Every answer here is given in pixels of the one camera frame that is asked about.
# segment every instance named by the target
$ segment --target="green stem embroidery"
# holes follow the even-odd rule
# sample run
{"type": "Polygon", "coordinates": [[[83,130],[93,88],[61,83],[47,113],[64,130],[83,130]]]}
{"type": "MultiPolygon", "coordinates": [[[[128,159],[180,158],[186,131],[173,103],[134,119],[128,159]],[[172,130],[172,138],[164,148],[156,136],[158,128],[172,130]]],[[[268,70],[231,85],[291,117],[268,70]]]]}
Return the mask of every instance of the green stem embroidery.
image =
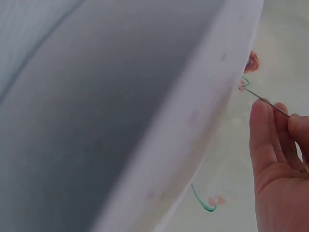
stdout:
{"type": "Polygon", "coordinates": [[[250,84],[250,81],[246,77],[242,76],[241,78],[244,79],[247,82],[246,84],[243,84],[242,86],[247,87],[250,84]]]}
{"type": "Polygon", "coordinates": [[[217,208],[217,204],[214,206],[214,208],[211,208],[210,206],[206,205],[197,195],[197,192],[195,191],[194,187],[193,187],[193,184],[191,184],[191,187],[192,187],[192,190],[193,190],[193,193],[195,195],[195,197],[197,198],[197,201],[200,203],[200,205],[207,211],[209,212],[213,212],[215,211],[215,209],[217,208]]]}

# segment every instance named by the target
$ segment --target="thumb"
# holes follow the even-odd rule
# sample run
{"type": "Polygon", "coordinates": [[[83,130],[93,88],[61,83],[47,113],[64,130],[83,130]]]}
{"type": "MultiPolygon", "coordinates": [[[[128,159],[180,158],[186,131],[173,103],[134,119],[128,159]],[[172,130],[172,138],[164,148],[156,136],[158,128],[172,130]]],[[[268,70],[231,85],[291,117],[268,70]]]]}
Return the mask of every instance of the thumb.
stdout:
{"type": "Polygon", "coordinates": [[[298,143],[303,153],[304,162],[309,159],[309,117],[293,114],[289,117],[290,136],[298,143]]]}

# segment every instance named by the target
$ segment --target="hand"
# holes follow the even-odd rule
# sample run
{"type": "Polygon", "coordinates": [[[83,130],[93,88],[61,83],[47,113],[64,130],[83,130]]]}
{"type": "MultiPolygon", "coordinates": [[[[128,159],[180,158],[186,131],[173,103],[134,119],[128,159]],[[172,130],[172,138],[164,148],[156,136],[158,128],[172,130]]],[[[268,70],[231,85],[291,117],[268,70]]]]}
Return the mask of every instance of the hand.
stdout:
{"type": "MultiPolygon", "coordinates": [[[[283,104],[275,105],[288,113],[283,104]]],[[[250,156],[259,232],[308,232],[309,117],[288,118],[256,101],[250,116],[250,156]]]]}

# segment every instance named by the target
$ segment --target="finger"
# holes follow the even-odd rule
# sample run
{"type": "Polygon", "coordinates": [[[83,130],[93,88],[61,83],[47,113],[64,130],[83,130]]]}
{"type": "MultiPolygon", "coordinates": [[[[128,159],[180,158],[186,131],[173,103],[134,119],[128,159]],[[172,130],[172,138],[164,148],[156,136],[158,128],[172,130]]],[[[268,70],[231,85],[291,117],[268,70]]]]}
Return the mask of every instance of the finger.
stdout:
{"type": "Polygon", "coordinates": [[[276,123],[275,123],[275,110],[276,109],[274,109],[270,105],[267,105],[267,107],[268,107],[268,124],[269,124],[270,139],[271,139],[272,147],[277,157],[277,161],[288,164],[282,152],[282,148],[280,145],[279,136],[278,136],[278,132],[276,128],[276,123]]]}
{"type": "Polygon", "coordinates": [[[309,117],[291,115],[288,121],[288,129],[291,138],[298,143],[303,155],[303,163],[309,170],[309,117]]]}
{"type": "MultiPolygon", "coordinates": [[[[286,106],[282,103],[276,103],[275,106],[288,114],[286,106]]],[[[294,140],[291,138],[288,130],[289,118],[274,109],[275,124],[281,145],[281,150],[290,167],[300,172],[305,172],[305,166],[297,156],[297,149],[294,140]]]]}
{"type": "Polygon", "coordinates": [[[253,175],[256,178],[265,168],[277,162],[269,131],[269,109],[265,102],[257,100],[250,115],[250,156],[253,175]]]}

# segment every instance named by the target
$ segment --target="sewing needle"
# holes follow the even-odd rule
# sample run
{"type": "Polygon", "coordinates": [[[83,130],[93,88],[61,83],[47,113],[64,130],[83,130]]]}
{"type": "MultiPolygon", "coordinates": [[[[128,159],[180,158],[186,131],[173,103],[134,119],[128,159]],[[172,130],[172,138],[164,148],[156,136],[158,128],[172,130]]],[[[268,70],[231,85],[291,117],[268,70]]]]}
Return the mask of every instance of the sewing needle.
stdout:
{"type": "Polygon", "coordinates": [[[272,107],[274,107],[276,110],[280,111],[281,113],[283,113],[285,116],[289,117],[289,115],[287,113],[285,113],[284,111],[282,111],[281,109],[277,108],[276,106],[274,106],[273,104],[271,104],[270,102],[266,101],[264,98],[262,98],[261,96],[257,95],[256,93],[252,92],[251,90],[248,90],[246,87],[243,87],[245,90],[247,90],[249,93],[253,94],[254,96],[258,97],[259,99],[261,99],[262,101],[266,102],[268,105],[271,105],[272,107]]]}

